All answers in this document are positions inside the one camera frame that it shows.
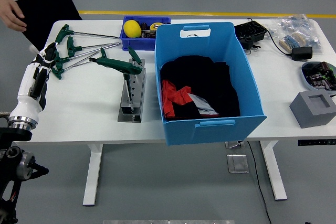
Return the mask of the person's right hand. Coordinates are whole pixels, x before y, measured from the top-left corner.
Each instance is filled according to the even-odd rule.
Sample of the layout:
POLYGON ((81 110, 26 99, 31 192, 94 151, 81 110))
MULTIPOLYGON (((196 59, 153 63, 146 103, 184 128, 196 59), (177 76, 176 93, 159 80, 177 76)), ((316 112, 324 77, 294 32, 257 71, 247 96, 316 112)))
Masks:
POLYGON ((22 10, 14 0, 0 0, 1 2, 1 20, 4 25, 18 32, 25 32, 27 25, 22 19, 25 18, 22 10))

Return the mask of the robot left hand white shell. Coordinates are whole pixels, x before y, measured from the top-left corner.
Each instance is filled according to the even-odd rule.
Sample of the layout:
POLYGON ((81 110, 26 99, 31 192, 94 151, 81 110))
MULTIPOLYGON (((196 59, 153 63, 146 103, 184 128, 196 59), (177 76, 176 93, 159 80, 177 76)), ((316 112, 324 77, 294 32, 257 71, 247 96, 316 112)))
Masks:
POLYGON ((55 65, 57 45, 49 44, 27 66, 18 91, 18 104, 9 116, 10 127, 31 130, 37 126, 39 113, 46 106, 47 82, 55 65))

